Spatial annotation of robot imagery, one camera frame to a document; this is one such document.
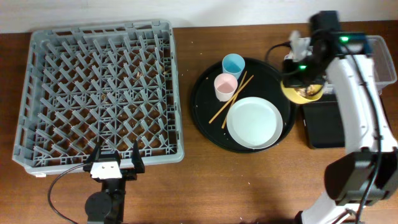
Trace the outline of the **wooden chopstick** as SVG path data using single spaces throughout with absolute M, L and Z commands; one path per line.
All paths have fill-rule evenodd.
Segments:
M 232 98 L 236 95 L 239 95 L 239 93 L 246 87 L 246 85 L 254 78 L 254 75 L 248 78 L 246 82 L 243 83 L 242 87 L 236 91 L 236 93 L 232 96 Z M 217 113 L 209 120 L 209 124 L 211 124 L 217 117 L 218 115 L 232 102 L 233 99 L 229 99 L 218 111 Z
M 245 80 L 245 78 L 246 78 L 246 75 L 247 75 L 247 71 L 245 71 L 245 73 L 244 73 L 244 75 L 243 75 L 243 77 L 242 77 L 242 80 L 241 80 L 240 83 L 239 83 L 238 90 L 242 87 L 242 85 L 243 85 L 243 83 L 244 83 L 244 80 Z M 231 104 L 230 104 L 230 107 L 233 106 L 234 102 L 236 101 L 236 98 L 237 98 L 237 95 L 234 96 L 234 97 L 232 98 L 233 100 L 232 100 L 232 102 L 231 102 Z M 225 117 L 225 119 L 224 119 L 224 121 L 223 121 L 223 124 L 222 124 L 222 126 L 221 126 L 222 129 L 225 128 L 225 126 L 226 126 L 226 121 L 227 121 L 227 116 Z

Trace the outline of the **yellow plastic bowl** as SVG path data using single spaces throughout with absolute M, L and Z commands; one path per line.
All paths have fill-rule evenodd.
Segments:
M 310 85 L 310 86 L 315 86 L 317 88 L 321 88 L 322 90 L 318 94 L 316 94 L 314 96 L 311 96 L 309 98 L 305 98 L 305 97 L 302 97 L 302 96 L 300 96 L 299 94 L 296 93 L 296 91 L 295 91 L 296 88 L 288 88 L 288 87 L 285 87 L 282 82 L 280 83 L 281 90 L 282 90 L 283 94 L 285 95 L 285 97 L 288 100 L 290 100 L 291 102 L 293 102 L 295 104 L 298 104 L 298 105 L 311 103 L 313 101 L 319 100 L 322 97 L 323 88 L 324 88 L 323 85 Z

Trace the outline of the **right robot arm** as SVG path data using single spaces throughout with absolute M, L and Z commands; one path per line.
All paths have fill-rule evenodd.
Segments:
M 341 29 L 336 11 L 310 20 L 311 35 L 292 32 L 280 83 L 296 104 L 315 101 L 325 83 L 335 91 L 346 154 L 327 166 L 325 191 L 296 223 L 342 223 L 397 190 L 397 140 L 386 121 L 374 80 L 374 60 L 366 35 Z

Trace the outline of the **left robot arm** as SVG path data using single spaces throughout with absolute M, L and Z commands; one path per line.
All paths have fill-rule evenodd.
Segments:
M 120 168 L 121 158 L 117 151 L 104 151 L 97 143 L 85 162 L 83 170 L 101 184 L 101 190 L 88 197 L 85 212 L 88 223 L 122 223 L 126 182 L 137 179 L 145 172 L 137 142 L 132 145 L 132 168 Z

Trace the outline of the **food scraps and rice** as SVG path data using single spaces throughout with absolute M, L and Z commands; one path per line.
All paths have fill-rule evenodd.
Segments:
M 302 97 L 309 98 L 318 94 L 322 89 L 315 86 L 308 86 L 306 88 L 296 88 L 295 91 Z

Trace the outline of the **light grey round plate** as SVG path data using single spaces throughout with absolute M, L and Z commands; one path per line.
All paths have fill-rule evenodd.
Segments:
M 226 126 L 235 142 L 255 150 L 269 147 L 279 139 L 283 119 L 270 101 L 252 96 L 238 100 L 231 107 Z

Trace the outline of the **blue plastic cup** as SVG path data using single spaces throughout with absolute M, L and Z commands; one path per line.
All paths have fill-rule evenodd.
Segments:
M 237 80 L 240 78 L 246 63 L 242 56 L 238 54 L 228 54 L 222 60 L 223 73 L 233 75 Z

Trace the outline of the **pink plastic cup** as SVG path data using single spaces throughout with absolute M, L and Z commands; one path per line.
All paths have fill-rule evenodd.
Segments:
M 219 101 L 228 101 L 238 87 L 237 79 L 228 73 L 219 74 L 214 80 L 215 95 Z

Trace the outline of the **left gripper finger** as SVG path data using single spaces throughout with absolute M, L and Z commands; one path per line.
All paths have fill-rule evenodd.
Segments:
M 85 164 L 94 163 L 94 161 L 96 160 L 96 156 L 97 156 L 97 154 L 98 154 L 98 151 L 99 151 L 100 147 L 101 147 L 101 142 L 98 142 L 98 143 L 95 145 L 95 147 L 94 147 L 94 149 L 93 149 L 93 152 L 89 155 L 89 157 L 88 157 L 87 160 L 85 161 Z
M 134 170 L 137 174 L 143 174 L 145 172 L 145 165 L 141 158 L 136 140 L 133 142 L 131 162 L 134 165 Z

